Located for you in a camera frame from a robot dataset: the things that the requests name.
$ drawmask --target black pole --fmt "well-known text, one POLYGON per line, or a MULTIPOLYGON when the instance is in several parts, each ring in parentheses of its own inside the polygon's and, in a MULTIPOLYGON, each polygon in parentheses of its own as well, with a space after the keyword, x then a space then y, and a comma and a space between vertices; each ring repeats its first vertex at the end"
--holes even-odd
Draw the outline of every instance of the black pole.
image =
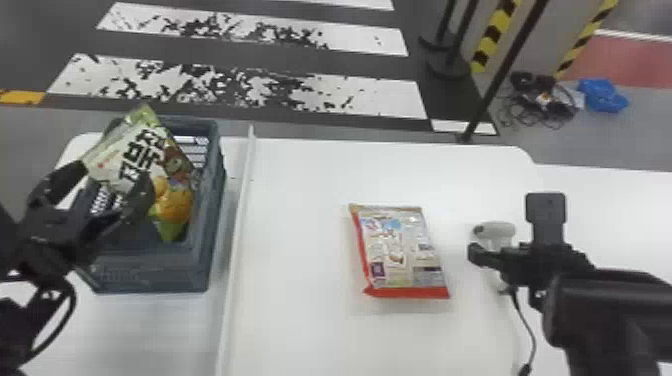
POLYGON ((479 1, 480 0, 469 0, 469 4, 467 4, 467 8, 464 10, 462 21, 460 21, 460 26, 457 29, 455 40, 452 47, 448 51, 448 55, 446 57, 428 57, 427 65, 429 66, 429 70, 439 78, 454 80, 458 78, 464 78, 469 75, 471 68, 469 67, 469 64, 462 58, 461 49, 462 43, 464 42, 464 37, 467 35, 469 25, 474 18, 474 14, 476 13, 476 8, 478 8, 479 1))
POLYGON ((506 79, 506 76, 509 74, 511 67, 513 66, 513 63, 516 61, 516 58, 518 57, 518 54, 523 49, 523 46, 525 45, 527 38, 530 36, 530 34, 532 34, 532 31, 534 31, 535 26, 537 26, 537 22, 539 22, 539 18, 541 18, 541 15, 544 13, 544 10, 546 9, 546 5, 548 5, 548 2, 549 0, 535 1, 534 5, 532 6, 532 10, 530 11, 530 14, 527 16, 525 23, 523 23, 523 27, 518 32, 518 35, 516 35, 516 39, 513 41, 513 44, 511 45, 509 52, 506 54, 506 57, 504 58, 502 65, 499 67, 499 70, 497 71, 497 74, 495 74, 495 77, 492 79, 490 87, 488 87, 488 90, 485 93, 483 100, 480 102, 478 110, 476 110, 476 115, 474 115, 474 118, 471 119, 471 122, 467 126, 467 129, 464 131, 464 133, 462 133, 458 138, 460 142, 468 143, 471 141, 471 137, 474 135, 474 132, 476 131, 476 128, 480 124, 481 119, 483 119, 483 115, 485 115, 485 113, 488 112, 490 104, 492 104, 492 101, 495 99, 495 96, 497 95, 499 88, 502 86, 502 83, 504 83, 504 80, 506 79))
POLYGON ((455 12, 455 4, 457 4, 457 0, 448 0, 446 3, 446 10, 443 11, 443 17, 441 17, 439 27, 436 29, 436 36, 434 36, 434 39, 438 42, 443 42, 443 38, 446 36, 448 23, 453 17, 453 12, 455 12))
POLYGON ((448 2, 446 2, 446 8, 443 11, 439 27, 435 32, 421 33, 419 37, 421 45, 436 51, 445 51, 451 47, 452 41, 446 40, 446 33, 448 32, 448 23, 453 17, 453 13, 455 13, 456 4, 457 0, 448 0, 448 2))
POLYGON ((462 48, 462 43, 464 42, 464 37, 467 35, 467 30, 469 30, 469 25, 471 20, 474 18, 476 13, 476 8, 478 7, 479 0, 470 0, 467 5, 467 9, 464 11, 464 16, 462 16, 462 21, 460 26, 457 29, 457 34, 455 34, 455 42, 453 43, 453 48, 448 52, 446 56, 446 65, 453 65, 455 58, 460 55, 460 50, 462 48))

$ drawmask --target robotic arm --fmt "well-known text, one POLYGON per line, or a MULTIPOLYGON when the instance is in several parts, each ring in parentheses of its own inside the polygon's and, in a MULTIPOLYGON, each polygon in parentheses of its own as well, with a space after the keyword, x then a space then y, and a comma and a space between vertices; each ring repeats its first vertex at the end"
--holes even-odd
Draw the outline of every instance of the robotic arm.
POLYGON ((144 173, 122 203, 92 211, 98 192, 80 191, 72 210, 58 209, 87 172, 75 161, 45 177, 28 196, 26 214, 18 223, 0 205, 0 283, 27 282, 36 287, 26 306, 0 299, 1 375, 20 375, 19 368, 65 327, 77 303, 66 275, 90 265, 110 236, 144 218, 154 202, 152 182, 144 173), (60 323, 36 345, 37 336, 66 301, 69 307, 60 323))
POLYGON ((544 336, 565 351, 572 376, 660 375, 658 361, 672 362, 672 286, 646 273, 596 269, 564 242, 560 193, 527 195, 526 218, 531 243, 500 252, 472 243, 469 261, 528 288, 544 336))

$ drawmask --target gray basket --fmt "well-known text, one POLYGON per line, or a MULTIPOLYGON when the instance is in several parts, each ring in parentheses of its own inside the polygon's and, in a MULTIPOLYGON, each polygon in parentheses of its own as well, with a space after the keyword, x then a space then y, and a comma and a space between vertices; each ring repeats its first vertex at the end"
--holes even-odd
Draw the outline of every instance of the gray basket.
MULTIPOLYGON (((194 198, 191 221, 174 243, 161 241, 154 224, 139 223, 112 239, 88 269, 77 273, 96 293, 203 292, 208 289, 210 265, 218 232, 226 182, 217 124, 210 120, 160 117, 161 124, 194 163, 202 178, 194 198)), ((119 124, 114 120, 108 130, 119 124)), ((118 205, 119 198, 90 180, 97 190, 92 212, 118 205)))

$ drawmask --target table surface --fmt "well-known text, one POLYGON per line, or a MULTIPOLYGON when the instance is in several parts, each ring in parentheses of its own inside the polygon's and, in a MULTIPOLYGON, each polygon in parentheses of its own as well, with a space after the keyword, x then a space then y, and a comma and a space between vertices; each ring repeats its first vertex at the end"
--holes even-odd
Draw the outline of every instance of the table surface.
MULTIPOLYGON (((61 162, 96 137, 75 138, 61 162)), ((233 178, 227 192, 237 197, 246 142, 222 145, 233 178)), ((515 223, 517 239, 529 239, 529 191, 567 194, 566 239, 595 263, 672 280, 669 173, 535 166, 505 147, 259 140, 256 148, 231 285, 226 252, 200 295, 96 296, 71 277, 80 295, 73 321, 26 373, 510 374, 526 358, 528 339, 490 288, 492 275, 466 261, 465 245, 473 225, 493 219, 515 223), (422 206, 453 298, 362 294, 350 202, 422 206)), ((225 205, 229 213, 235 204, 225 205)), ((540 316, 525 311, 540 335, 540 316)), ((535 374, 567 375, 562 352, 539 339, 535 374)))
MULTIPOLYGON (((100 133, 75 137, 57 163, 79 157, 100 133)), ((232 219, 246 140, 222 140, 228 182, 215 244, 210 288, 197 294, 96 295, 76 274, 75 313, 59 338, 23 367, 40 375, 212 375, 215 373, 228 277, 232 219)), ((72 196, 62 206, 69 206, 72 196)), ((26 299, 32 288, 3 285, 3 296, 26 299)), ((56 320, 52 320, 48 333, 56 320)))
POLYGON ((527 354, 513 312, 470 265, 486 220, 524 224, 536 166, 510 147, 259 140, 231 318, 227 375, 495 375, 527 354), (452 298, 364 295, 349 203, 424 209, 452 298))

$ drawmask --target snack bag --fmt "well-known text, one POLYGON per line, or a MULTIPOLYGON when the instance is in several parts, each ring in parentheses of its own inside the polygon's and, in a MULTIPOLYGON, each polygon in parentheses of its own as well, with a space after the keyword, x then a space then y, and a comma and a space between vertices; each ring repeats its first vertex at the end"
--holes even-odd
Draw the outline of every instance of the snack bag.
POLYGON ((448 299, 450 294, 422 209, 350 204, 359 255, 378 298, 448 299))
POLYGON ((165 242, 175 241, 189 222, 196 170, 148 105, 129 112, 81 158, 89 177, 116 193, 128 193, 148 171, 156 201, 149 215, 165 242))

